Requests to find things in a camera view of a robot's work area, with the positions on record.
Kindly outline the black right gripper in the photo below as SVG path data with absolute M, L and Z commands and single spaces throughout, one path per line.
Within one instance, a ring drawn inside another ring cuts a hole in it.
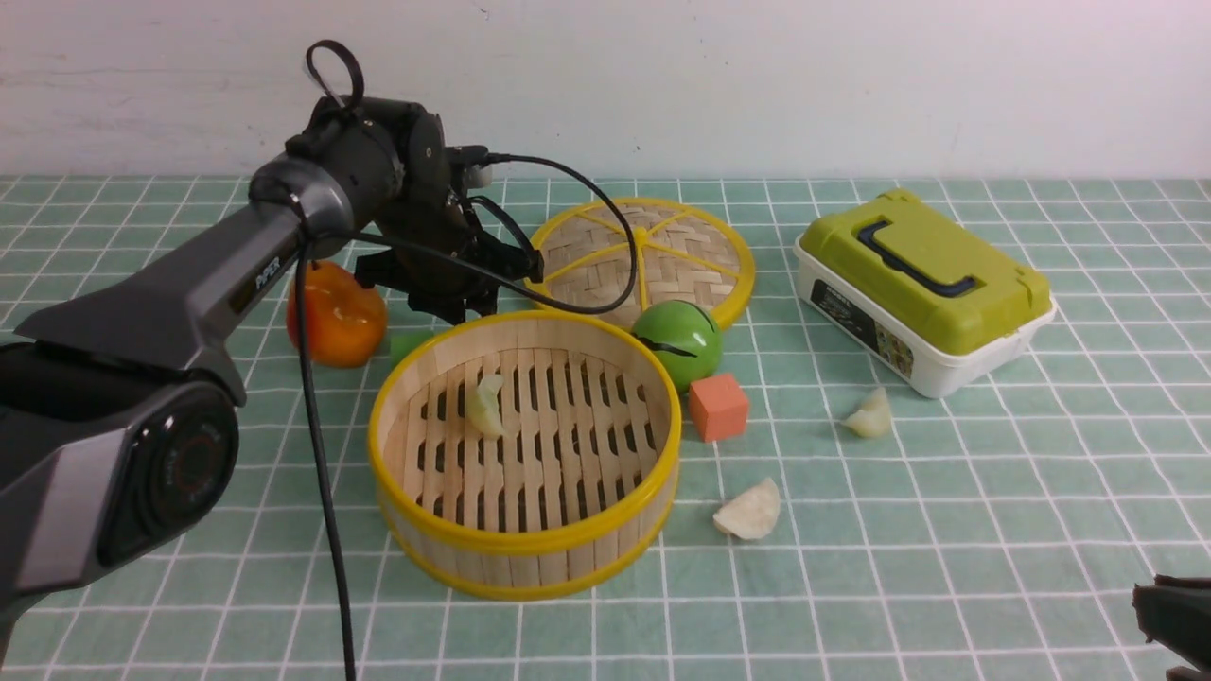
M 1146 642 L 1158 642 L 1186 660 L 1165 673 L 1167 680 L 1210 679 L 1210 579 L 1154 576 L 1135 585 L 1133 616 Z

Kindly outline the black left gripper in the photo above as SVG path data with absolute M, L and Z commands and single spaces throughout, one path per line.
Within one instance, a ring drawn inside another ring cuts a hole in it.
M 490 198 L 453 195 L 440 208 L 415 200 L 388 205 L 377 216 L 396 246 L 358 257 L 363 288 L 394 288 L 408 307 L 442 322 L 465 322 L 467 311 L 497 313 L 500 284 L 543 284 L 544 258 L 518 222 Z

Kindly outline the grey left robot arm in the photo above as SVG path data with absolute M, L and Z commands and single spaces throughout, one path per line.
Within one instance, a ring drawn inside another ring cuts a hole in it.
M 2 634 L 199 523 L 239 452 L 245 384 L 226 349 L 300 259 L 375 223 L 395 246 L 358 288 L 397 288 L 459 324 L 541 258 L 484 236 L 465 193 L 482 147 L 450 148 L 436 113 L 325 96 L 259 168 L 243 207 L 120 284 L 44 307 L 2 345 Z

